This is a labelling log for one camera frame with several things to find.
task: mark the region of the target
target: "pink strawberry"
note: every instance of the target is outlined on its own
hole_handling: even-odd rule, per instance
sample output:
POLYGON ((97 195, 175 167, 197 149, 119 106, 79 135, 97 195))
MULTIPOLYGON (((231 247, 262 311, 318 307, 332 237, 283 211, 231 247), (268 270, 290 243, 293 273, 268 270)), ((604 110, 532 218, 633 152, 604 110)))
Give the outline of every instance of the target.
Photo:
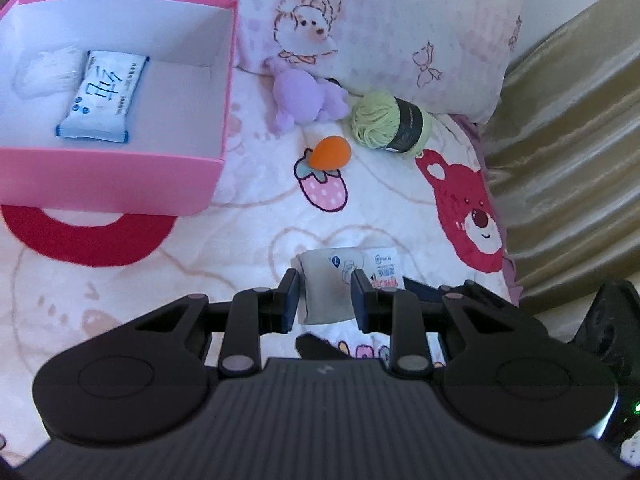
POLYGON ((341 211, 347 205, 347 186, 340 170, 313 170, 308 160, 314 150, 307 148, 293 167, 302 193, 311 205, 327 213, 341 211))

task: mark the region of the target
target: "red semicircle print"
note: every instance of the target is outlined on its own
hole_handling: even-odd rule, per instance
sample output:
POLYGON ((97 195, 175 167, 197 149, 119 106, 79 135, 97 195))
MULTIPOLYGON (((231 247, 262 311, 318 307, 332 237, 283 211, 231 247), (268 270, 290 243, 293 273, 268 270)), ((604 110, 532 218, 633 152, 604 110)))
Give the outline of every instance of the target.
POLYGON ((175 216, 124 214, 101 226, 75 226, 34 207, 3 205, 4 221, 18 240, 43 256, 87 267, 133 264, 155 251, 175 216))

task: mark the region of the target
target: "green yarn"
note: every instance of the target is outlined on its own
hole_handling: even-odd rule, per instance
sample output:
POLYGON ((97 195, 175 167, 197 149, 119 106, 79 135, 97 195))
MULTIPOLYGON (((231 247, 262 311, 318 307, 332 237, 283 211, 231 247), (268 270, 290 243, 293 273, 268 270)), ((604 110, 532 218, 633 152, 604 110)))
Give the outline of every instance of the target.
MULTIPOLYGON (((429 140, 433 123, 431 115, 418 107, 422 113, 422 133, 415 145, 405 153, 422 156, 424 145, 429 140)), ((394 140, 400 126, 400 110, 391 94, 372 92, 366 94, 351 111, 351 133, 368 148, 384 148, 394 140)))

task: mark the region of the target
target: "orange egg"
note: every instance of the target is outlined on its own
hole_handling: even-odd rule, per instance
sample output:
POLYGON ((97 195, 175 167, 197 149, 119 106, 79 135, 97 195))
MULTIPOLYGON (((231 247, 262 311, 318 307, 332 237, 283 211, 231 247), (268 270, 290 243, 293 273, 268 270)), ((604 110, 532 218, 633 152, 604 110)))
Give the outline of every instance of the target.
POLYGON ((313 170, 333 171, 345 166, 351 158, 351 146, 341 136, 330 136, 318 142, 309 157, 313 170))

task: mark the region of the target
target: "bed sheet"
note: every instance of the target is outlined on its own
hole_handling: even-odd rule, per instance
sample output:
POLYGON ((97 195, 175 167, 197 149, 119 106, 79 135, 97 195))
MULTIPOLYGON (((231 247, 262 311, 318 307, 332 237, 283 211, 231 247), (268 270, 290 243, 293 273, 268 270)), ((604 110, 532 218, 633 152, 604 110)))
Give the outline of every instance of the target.
MULTIPOLYGON (((432 286, 472 279, 509 297, 479 161, 455 121, 437 117, 421 160, 357 145, 340 123, 272 133, 271 85, 236 70, 227 164, 200 214, 2 207, 0 433, 9 462, 47 439, 31 382, 50 357, 192 292, 226 301, 245 288, 273 286, 305 250, 395 246, 405 276, 432 286), (339 173, 302 180, 305 149, 328 135, 348 139, 351 161, 339 173), (478 216, 483 228, 474 227, 478 216)), ((264 336, 263 357, 296 356, 294 338, 304 330, 296 324, 287 336, 264 336)), ((311 330, 353 356, 388 351, 386 336, 361 334, 353 320, 311 330)))

